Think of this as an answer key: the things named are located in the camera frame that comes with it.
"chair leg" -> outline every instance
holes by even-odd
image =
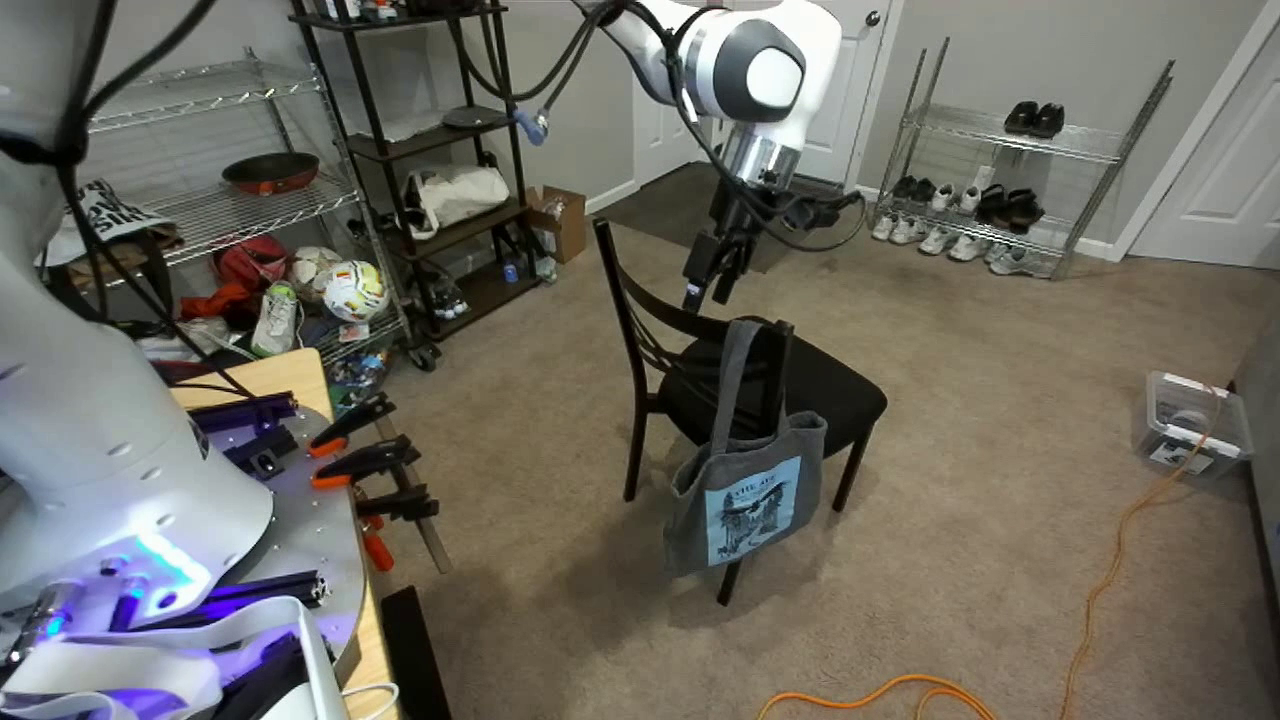
[[[646,429],[649,429],[649,413],[635,404],[631,457],[628,457],[628,486],[623,486],[623,501],[628,501],[628,504],[631,504],[635,490],[641,490]]]
[[[745,558],[737,558],[737,565],[725,568],[716,605],[727,605],[727,599],[732,599],[732,587],[737,587],[737,571],[740,571],[740,568],[745,568]]]
[[[850,442],[850,458],[845,458],[845,474],[842,474],[831,511],[845,511],[850,486],[854,486],[856,467],[864,462],[868,440],[873,440],[873,433]]]

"bag handle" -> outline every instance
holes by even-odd
[[[745,320],[740,315],[725,332],[714,450],[727,450],[727,436],[732,436],[732,420],[737,420],[737,396],[740,396],[745,367],[749,367],[749,355],[752,355],[752,342],[757,342],[759,329],[766,329],[759,320]],[[781,332],[784,332],[781,367],[788,367],[793,337],[788,337],[784,324],[781,324]],[[784,429],[784,413],[788,413],[788,379],[781,376],[776,429]]]

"white door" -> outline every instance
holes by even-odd
[[[1137,254],[1280,266],[1280,25],[1145,228]]]
[[[824,108],[809,122],[809,144],[802,155],[802,174],[817,174],[842,189],[854,189],[864,131],[873,129],[877,113],[877,83],[885,74],[881,61],[890,61],[890,13],[894,0],[817,0],[824,4],[845,35],[842,35],[842,63],[828,86]]]
[[[817,0],[824,4],[845,35],[842,35],[842,61],[828,86],[824,108],[809,122],[809,144],[802,155],[802,171],[817,181],[831,181],[842,189],[854,189],[856,162],[864,155],[864,131],[873,122],[873,94],[885,80],[881,61],[890,54],[890,6],[896,0]],[[631,83],[631,167],[635,182],[649,182],[658,174],[668,174],[673,167],[702,158],[702,146],[688,140],[682,115],[664,105],[651,105],[641,83]]]

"printed picture on bag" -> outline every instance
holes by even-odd
[[[732,565],[796,524],[802,457],[703,490],[709,565]]]

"orange extension cord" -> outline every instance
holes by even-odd
[[[1096,642],[1096,605],[1113,590],[1113,582],[1122,581],[1122,568],[1124,568],[1124,550],[1130,550],[1130,533],[1131,524],[1150,511],[1150,506],[1162,506],[1163,501],[1178,501],[1184,490],[1182,486],[1182,470],[1163,474],[1162,485],[1151,485],[1124,515],[1122,515],[1122,528],[1115,528],[1115,538],[1113,538],[1113,557],[1107,557],[1107,568],[1102,571],[1102,581],[1087,587],[1087,599],[1085,599],[1085,626],[1082,626],[1082,642],[1077,642],[1077,656],[1063,670],[1063,701],[1059,701],[1059,720],[1077,720],[1077,692],[1082,692],[1082,676],[1085,676],[1085,665],[1093,656],[1093,642]],[[805,705],[805,706],[822,706],[822,711],[842,711],[842,716],[854,716],[854,711],[864,711],[864,706],[877,706],[885,694],[910,689],[910,683],[921,683],[921,694],[913,705],[913,720],[921,720],[925,705],[938,701],[938,694],[948,694],[957,705],[965,705],[976,720],[997,720],[997,711],[965,683],[957,678],[943,678],[943,676],[933,676],[933,670],[906,670],[906,676],[894,676],[890,683],[873,689],[868,694],[856,694],[856,701],[828,701],[828,694],[809,694],[809,692],[776,692],[766,701],[759,706],[759,720],[774,716],[774,706],[781,705]]]

